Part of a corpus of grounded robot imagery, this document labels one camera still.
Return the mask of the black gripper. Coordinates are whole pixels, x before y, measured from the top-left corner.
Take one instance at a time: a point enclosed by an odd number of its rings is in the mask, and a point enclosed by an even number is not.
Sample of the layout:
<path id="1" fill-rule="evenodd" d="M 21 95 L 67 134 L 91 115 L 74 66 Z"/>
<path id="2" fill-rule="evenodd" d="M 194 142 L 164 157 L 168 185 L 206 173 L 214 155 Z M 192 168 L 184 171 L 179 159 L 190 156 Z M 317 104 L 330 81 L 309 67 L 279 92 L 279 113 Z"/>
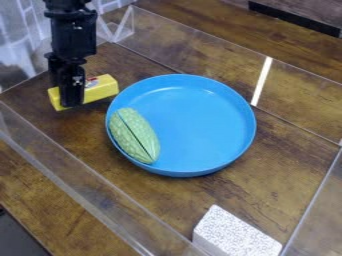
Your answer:
<path id="1" fill-rule="evenodd" d="M 58 70 L 67 64 L 84 64 L 96 54 L 98 12 L 90 9 L 91 0 L 43 0 L 44 16 L 51 21 L 51 49 L 44 55 L 52 86 L 58 85 Z M 60 103 L 75 107 L 84 101 L 86 71 L 79 65 L 67 65 L 60 71 Z"/>

